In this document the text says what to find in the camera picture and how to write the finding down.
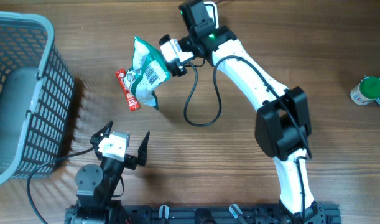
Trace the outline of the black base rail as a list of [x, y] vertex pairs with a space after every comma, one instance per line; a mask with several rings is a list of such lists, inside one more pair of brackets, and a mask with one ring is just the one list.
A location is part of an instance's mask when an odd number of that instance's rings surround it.
[[291, 217], [278, 204], [227, 207], [126, 206], [116, 212], [86, 212], [72, 206], [66, 209], [65, 223], [327, 223], [342, 222], [338, 205], [315, 204]]

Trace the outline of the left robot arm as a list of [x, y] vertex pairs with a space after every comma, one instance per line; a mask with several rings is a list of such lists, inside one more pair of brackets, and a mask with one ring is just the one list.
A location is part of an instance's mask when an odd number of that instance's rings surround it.
[[90, 139], [101, 164], [83, 166], [76, 174], [78, 200], [72, 211], [66, 211], [65, 223], [131, 223], [132, 220], [114, 194], [123, 183], [124, 169], [136, 169], [147, 162], [150, 132], [142, 140], [137, 156], [126, 153], [130, 134], [112, 131], [113, 122], [94, 133]]

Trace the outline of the grey plastic mesh basket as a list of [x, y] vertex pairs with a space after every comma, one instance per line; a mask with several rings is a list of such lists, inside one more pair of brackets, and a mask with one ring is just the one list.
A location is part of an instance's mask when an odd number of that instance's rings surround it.
[[74, 94], [52, 23], [0, 11], [0, 185], [61, 154]]

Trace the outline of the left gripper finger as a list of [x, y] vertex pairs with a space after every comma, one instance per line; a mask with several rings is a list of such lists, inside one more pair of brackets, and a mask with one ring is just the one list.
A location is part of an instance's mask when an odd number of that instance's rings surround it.
[[109, 121], [103, 128], [94, 133], [94, 135], [92, 135], [92, 137], [90, 138], [90, 144], [93, 146], [95, 152], [98, 152], [99, 144], [103, 140], [103, 138], [109, 136], [112, 126], [113, 122]]
[[137, 164], [140, 166], [145, 166], [147, 162], [147, 147], [149, 136], [150, 132], [148, 131], [137, 150]]

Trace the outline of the white barcode scanner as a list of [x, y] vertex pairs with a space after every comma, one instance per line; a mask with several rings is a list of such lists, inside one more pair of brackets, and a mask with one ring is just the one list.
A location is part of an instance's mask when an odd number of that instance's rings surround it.
[[216, 3], [212, 1], [205, 1], [204, 5], [206, 7], [209, 17], [213, 19], [213, 22], [215, 23], [215, 27], [219, 28], [218, 8], [217, 8]]

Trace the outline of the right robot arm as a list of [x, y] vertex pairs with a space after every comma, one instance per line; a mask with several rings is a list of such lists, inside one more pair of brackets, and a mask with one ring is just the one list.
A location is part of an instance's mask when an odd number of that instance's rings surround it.
[[311, 134], [307, 96], [299, 88], [289, 89], [272, 78], [246, 52], [236, 34], [218, 26], [204, 1], [179, 5], [188, 35], [180, 40], [169, 35], [159, 40], [168, 71], [187, 73], [192, 60], [202, 58], [213, 71], [221, 71], [243, 92], [256, 111], [255, 138], [276, 166], [282, 209], [291, 223], [308, 223], [318, 214], [307, 178], [306, 161]]

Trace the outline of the green lid jar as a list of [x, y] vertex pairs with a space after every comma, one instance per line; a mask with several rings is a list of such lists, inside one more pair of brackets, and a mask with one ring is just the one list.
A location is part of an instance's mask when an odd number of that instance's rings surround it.
[[357, 105], [367, 105], [380, 96], [380, 79], [364, 77], [358, 85], [350, 91], [350, 98]]

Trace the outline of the green 3M glove package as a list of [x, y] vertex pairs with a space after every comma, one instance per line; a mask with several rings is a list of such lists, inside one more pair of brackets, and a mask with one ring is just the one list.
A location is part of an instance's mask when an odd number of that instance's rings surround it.
[[123, 78], [125, 86], [136, 100], [159, 109], [155, 89], [170, 78], [162, 54], [151, 44], [134, 36], [132, 67]]

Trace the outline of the red coffee stick sachet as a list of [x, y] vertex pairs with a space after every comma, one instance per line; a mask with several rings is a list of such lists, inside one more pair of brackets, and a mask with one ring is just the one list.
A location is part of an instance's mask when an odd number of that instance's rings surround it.
[[124, 93], [124, 96], [127, 101], [127, 105], [129, 107], [130, 111], [135, 111], [140, 108], [140, 104], [137, 101], [136, 97], [131, 94], [131, 92], [128, 90], [128, 88], [124, 84], [123, 78], [126, 76], [126, 71], [124, 69], [120, 69], [118, 71], [115, 71], [115, 76], [118, 79], [118, 82], [121, 86], [121, 89]]

